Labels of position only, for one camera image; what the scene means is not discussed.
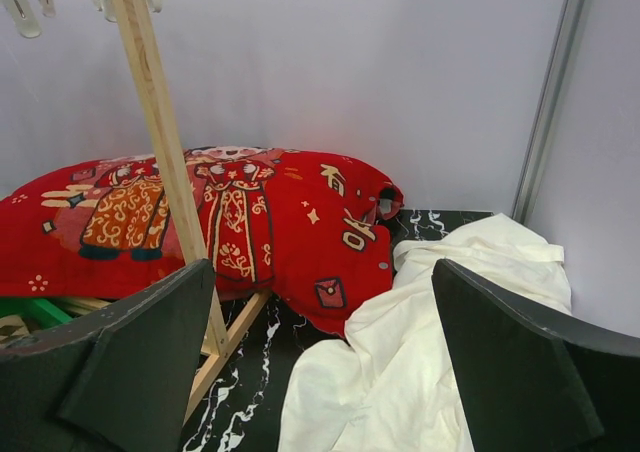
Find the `wooden rack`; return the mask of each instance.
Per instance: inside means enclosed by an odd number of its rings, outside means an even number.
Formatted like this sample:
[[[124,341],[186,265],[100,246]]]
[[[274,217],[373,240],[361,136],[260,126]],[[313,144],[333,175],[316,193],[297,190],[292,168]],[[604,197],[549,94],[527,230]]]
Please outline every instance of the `wooden rack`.
[[[189,263],[208,259],[146,0],[112,2],[184,260]],[[185,421],[244,337],[267,302],[270,292],[254,294],[229,330],[222,317],[218,294],[215,290],[212,294],[209,322],[203,341],[203,351],[208,353],[209,357],[193,381]]]

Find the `wooden frame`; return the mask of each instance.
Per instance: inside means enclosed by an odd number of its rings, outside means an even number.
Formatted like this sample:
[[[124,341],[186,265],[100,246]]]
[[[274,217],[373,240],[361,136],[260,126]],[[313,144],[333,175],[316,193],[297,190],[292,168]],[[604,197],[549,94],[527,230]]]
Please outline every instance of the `wooden frame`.
[[[185,262],[208,259],[147,2],[111,1]],[[193,381],[185,421],[211,387],[270,295],[268,291],[255,294],[227,331],[218,294],[215,290],[212,293],[203,343],[203,350],[210,355]]]

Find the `white towel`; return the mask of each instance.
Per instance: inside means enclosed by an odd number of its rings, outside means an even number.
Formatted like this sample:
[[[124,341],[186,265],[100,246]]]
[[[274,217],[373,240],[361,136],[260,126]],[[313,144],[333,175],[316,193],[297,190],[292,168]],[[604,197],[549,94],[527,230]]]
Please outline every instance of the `white towel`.
[[[570,313],[562,247],[504,215],[440,241],[401,242],[392,290],[365,302],[346,323],[350,346],[323,341],[296,362],[278,450],[473,450],[431,285],[433,267],[444,257]]]

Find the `black marble surface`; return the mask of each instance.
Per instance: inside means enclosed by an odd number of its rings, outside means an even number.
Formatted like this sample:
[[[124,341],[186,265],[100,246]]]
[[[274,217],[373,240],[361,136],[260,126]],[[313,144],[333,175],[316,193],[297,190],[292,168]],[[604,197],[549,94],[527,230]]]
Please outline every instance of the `black marble surface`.
[[[384,225],[395,246],[401,240],[439,240],[489,215],[406,209]],[[243,301],[222,305],[228,323],[243,305]],[[180,451],[276,451],[293,365],[302,351],[323,339],[335,337],[316,330],[277,297],[271,298],[185,424]]]

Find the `patterned red textile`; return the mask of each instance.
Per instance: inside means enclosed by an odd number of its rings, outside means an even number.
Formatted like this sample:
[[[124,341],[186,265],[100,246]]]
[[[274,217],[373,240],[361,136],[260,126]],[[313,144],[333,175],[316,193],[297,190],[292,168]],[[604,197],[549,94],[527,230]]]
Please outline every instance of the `patterned red textile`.
[[[349,157],[283,149],[185,151],[221,300],[272,288],[318,328],[391,286],[401,192]],[[390,199],[382,214],[378,201]],[[122,298],[184,262],[152,155],[63,168],[0,202],[0,296]]]

